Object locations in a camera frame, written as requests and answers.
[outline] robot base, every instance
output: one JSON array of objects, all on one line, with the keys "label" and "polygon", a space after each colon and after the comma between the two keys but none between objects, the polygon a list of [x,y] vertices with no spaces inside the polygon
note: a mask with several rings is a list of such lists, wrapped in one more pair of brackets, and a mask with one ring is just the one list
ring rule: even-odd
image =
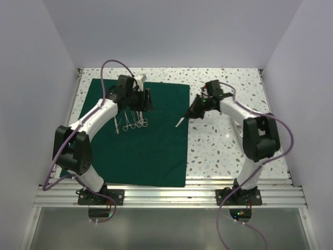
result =
[{"label": "robot base", "polygon": [[[216,204],[219,206],[223,199],[232,192],[232,190],[238,187],[237,180],[234,182],[233,189],[228,187],[224,189],[215,190]],[[225,206],[261,206],[261,194],[260,190],[255,187],[250,190],[238,190],[232,195],[224,204]]]},{"label": "robot base", "polygon": [[[124,189],[107,189],[105,186],[100,191],[101,194],[110,196],[117,206],[123,205],[124,202]],[[107,199],[94,195],[88,190],[80,189],[76,191],[76,194],[79,195],[78,205],[87,205],[87,206],[98,206],[98,205],[107,205]]]}]

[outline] terrazzo table surface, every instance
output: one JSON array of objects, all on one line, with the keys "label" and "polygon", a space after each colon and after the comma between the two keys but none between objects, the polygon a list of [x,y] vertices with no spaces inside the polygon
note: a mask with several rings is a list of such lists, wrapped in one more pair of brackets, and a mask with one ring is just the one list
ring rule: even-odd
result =
[{"label": "terrazzo table surface", "polygon": [[[148,82],[190,85],[190,103],[205,82],[219,79],[233,85],[237,100],[261,112],[269,112],[267,99],[257,69],[237,68],[131,68],[134,74],[145,73]],[[105,68],[105,79],[128,74],[123,68]],[[70,123],[79,118],[92,79],[100,78],[100,68],[85,68],[74,101]],[[207,112],[204,119],[190,120],[188,128],[187,179],[234,179],[244,162],[230,118],[218,111]],[[284,158],[267,164],[263,179],[288,179]]]}]

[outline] robotic arm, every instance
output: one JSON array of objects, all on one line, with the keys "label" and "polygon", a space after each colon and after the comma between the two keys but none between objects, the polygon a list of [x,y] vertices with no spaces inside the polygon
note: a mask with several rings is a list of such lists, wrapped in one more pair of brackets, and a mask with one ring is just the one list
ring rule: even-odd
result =
[{"label": "robotic arm", "polygon": [[[206,83],[202,88],[201,96],[196,96],[184,118],[203,119],[204,113],[210,110],[218,110],[243,125],[242,147],[246,157],[242,170],[234,181],[233,189],[235,189],[246,181],[262,162],[273,157],[280,149],[276,122],[274,119],[254,115],[242,109],[235,103],[232,93],[223,92],[218,80]],[[261,171],[262,169],[233,195],[235,204],[247,205],[253,197],[257,196],[257,184]]]},{"label": "robotic arm", "polygon": [[62,150],[56,164],[75,175],[80,183],[96,193],[105,194],[106,186],[103,178],[92,166],[93,156],[90,142],[107,121],[125,108],[129,107],[132,111],[153,109],[150,90],[144,88],[146,79],[144,74],[134,78],[119,76],[117,85],[109,89],[104,103],[103,99],[100,99],[92,110],[99,109],[83,124],[82,121],[90,112],[68,127],[60,126],[56,130],[53,157],[68,136],[80,126],[70,143]]}]

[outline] glass panel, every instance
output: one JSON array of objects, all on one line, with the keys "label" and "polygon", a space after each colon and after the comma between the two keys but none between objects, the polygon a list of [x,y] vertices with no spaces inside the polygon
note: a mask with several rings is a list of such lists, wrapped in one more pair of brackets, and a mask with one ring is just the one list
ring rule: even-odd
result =
[{"label": "glass panel", "polygon": [[[109,222],[88,221],[87,208],[44,208],[31,249],[223,249],[216,209],[120,208]],[[254,208],[250,222],[271,249],[309,249],[298,209]],[[252,229],[221,214],[221,231],[232,249],[264,249]]]}]

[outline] white wall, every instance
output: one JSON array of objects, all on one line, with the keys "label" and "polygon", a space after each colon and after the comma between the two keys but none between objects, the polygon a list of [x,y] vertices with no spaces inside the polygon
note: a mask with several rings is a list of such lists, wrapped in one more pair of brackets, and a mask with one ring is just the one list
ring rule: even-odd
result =
[{"label": "white wall", "polygon": [[77,67],[264,68],[301,0],[43,0]]},{"label": "white wall", "polygon": [[325,250],[333,244],[332,13],[332,0],[304,0],[264,70],[273,112],[294,131],[288,166]]},{"label": "white wall", "polygon": [[75,67],[41,0],[3,0],[0,33],[0,249],[16,250],[68,112]]}]

